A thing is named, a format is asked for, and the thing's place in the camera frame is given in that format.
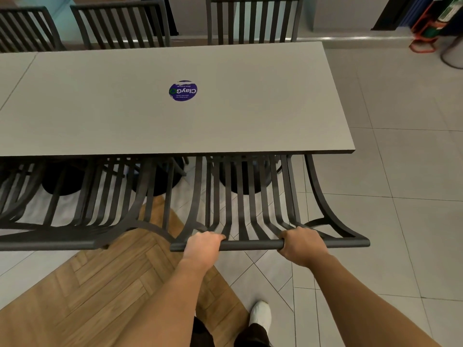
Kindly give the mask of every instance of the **wooden floor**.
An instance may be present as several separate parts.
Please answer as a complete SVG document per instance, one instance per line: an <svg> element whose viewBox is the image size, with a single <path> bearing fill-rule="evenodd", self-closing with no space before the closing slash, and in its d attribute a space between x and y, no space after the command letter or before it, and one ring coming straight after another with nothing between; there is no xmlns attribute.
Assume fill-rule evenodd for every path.
<svg viewBox="0 0 463 347"><path fill-rule="evenodd" d="M151 222L161 225L162 210L163 199L156 198ZM181 230L171 211L170 233ZM80 251L0 310L0 345L111 346L181 257L163 238L142 229L125 233L107 250ZM214 267L203 280L196 314L217 347L232 346L249 318Z"/></svg>

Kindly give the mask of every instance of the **black pants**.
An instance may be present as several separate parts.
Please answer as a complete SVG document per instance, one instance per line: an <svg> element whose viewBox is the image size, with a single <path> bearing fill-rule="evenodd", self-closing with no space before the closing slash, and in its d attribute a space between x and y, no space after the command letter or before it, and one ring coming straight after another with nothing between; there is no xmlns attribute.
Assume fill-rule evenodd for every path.
<svg viewBox="0 0 463 347"><path fill-rule="evenodd" d="M236 337L234 347L268 347L269 337L259 324L251 324ZM194 317L190 347L215 347L212 335L202 321Z"/></svg>

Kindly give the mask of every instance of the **white shoe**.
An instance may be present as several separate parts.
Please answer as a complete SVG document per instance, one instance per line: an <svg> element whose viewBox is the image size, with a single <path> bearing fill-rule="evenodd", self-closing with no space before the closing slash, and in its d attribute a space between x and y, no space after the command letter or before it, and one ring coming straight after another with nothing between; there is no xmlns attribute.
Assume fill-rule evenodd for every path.
<svg viewBox="0 0 463 347"><path fill-rule="evenodd" d="M267 334L270 330L270 324L272 323L272 312L267 302L259 301L254 304L251 310L251 316L249 318L249 325L257 323L262 326Z"/></svg>

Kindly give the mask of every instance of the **purple sticker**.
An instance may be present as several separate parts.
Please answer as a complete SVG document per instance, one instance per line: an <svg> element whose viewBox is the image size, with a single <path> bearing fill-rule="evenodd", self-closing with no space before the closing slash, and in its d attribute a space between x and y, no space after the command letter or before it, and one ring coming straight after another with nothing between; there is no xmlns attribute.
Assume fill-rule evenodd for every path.
<svg viewBox="0 0 463 347"><path fill-rule="evenodd" d="M197 92L198 87L189 80L178 81L169 89L169 95L176 101L187 101L192 99Z"/></svg>

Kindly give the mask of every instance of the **person's left hand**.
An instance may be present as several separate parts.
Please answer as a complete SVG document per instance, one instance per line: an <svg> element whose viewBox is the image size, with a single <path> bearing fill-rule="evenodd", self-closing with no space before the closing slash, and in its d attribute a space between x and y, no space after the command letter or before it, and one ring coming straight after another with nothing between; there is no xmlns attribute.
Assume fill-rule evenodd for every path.
<svg viewBox="0 0 463 347"><path fill-rule="evenodd" d="M224 239L225 235L211 231L194 234L187 241L182 261L207 272L217 260L218 248Z"/></svg>

